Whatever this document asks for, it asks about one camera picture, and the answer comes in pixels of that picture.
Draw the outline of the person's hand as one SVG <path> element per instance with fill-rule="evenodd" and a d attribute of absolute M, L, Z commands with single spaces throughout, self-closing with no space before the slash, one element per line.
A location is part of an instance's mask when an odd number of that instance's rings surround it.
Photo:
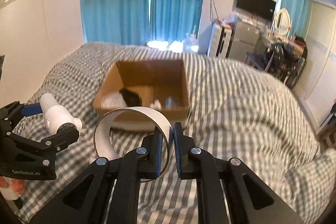
<path fill-rule="evenodd" d="M 1 176 L 0 190 L 5 200 L 17 200 L 25 193 L 25 180 Z"/>

